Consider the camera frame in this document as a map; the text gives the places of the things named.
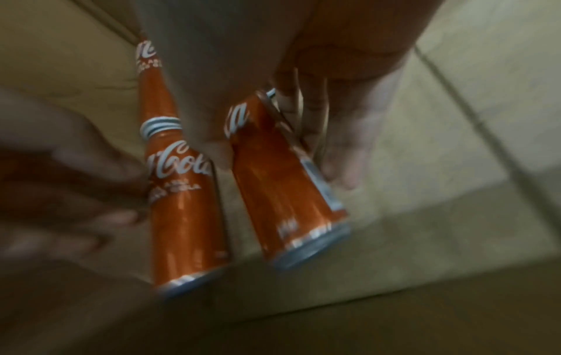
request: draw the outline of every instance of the can bottom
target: can bottom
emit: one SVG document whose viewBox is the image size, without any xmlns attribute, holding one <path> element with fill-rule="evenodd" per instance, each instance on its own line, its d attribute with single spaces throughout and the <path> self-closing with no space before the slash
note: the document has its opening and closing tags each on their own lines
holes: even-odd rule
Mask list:
<svg viewBox="0 0 561 355">
<path fill-rule="evenodd" d="M 226 266 L 220 266 L 209 271 L 203 271 L 191 275 L 184 275 L 159 286 L 157 288 L 157 291 L 164 298 L 173 298 L 185 294 L 222 275 L 225 268 Z"/>
<path fill-rule="evenodd" d="M 314 229 L 307 235 L 294 240 L 285 252 L 271 260 L 271 264 L 279 270 L 287 270 L 308 260 L 350 234 L 351 227 L 347 221 Z"/>
</svg>

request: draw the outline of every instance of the mini soda can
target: mini soda can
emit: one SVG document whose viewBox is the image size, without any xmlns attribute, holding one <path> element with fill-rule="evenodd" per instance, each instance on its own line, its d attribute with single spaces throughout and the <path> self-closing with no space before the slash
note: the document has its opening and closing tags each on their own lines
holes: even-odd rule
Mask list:
<svg viewBox="0 0 561 355">
<path fill-rule="evenodd" d="M 177 109 L 149 40 L 136 53 L 140 134 L 147 141 L 154 284 L 166 296 L 189 291 L 229 264 L 214 167 L 184 141 Z"/>
<path fill-rule="evenodd" d="M 350 234 L 348 214 L 266 94 L 228 113 L 233 173 L 265 258 L 287 269 Z"/>
</svg>

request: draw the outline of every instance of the barcode label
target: barcode label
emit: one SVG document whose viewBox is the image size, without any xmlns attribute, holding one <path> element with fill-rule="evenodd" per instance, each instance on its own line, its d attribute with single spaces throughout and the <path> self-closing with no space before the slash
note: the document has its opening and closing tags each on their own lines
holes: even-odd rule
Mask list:
<svg viewBox="0 0 561 355">
<path fill-rule="evenodd" d="M 320 171 L 316 168 L 314 163 L 309 159 L 301 159 L 300 162 L 329 208 L 331 208 L 332 211 L 343 209 L 343 204 L 333 195 L 331 187 L 323 180 Z"/>
</svg>

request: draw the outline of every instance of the person's left hand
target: person's left hand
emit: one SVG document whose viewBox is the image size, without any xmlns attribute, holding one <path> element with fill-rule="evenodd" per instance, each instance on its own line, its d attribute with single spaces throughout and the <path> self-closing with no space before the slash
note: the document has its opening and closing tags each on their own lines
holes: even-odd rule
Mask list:
<svg viewBox="0 0 561 355">
<path fill-rule="evenodd" d="M 0 88 L 0 259 L 92 253 L 143 218 L 102 200 L 143 197 L 146 186 L 143 164 L 85 117 Z"/>
</svg>

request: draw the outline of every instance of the hand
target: hand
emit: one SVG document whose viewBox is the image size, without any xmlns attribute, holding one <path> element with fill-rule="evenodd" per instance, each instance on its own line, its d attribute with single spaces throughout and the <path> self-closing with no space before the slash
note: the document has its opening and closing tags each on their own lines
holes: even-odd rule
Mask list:
<svg viewBox="0 0 561 355">
<path fill-rule="evenodd" d="M 135 1 L 193 147 L 229 167 L 226 112 L 273 78 L 279 108 L 312 149 L 329 111 L 320 168 L 348 188 L 359 184 L 407 53 L 441 2 Z"/>
<path fill-rule="evenodd" d="M 81 115 L 0 88 L 0 258 L 73 259 L 141 219 L 97 197 L 142 197 L 143 165 Z"/>
</svg>

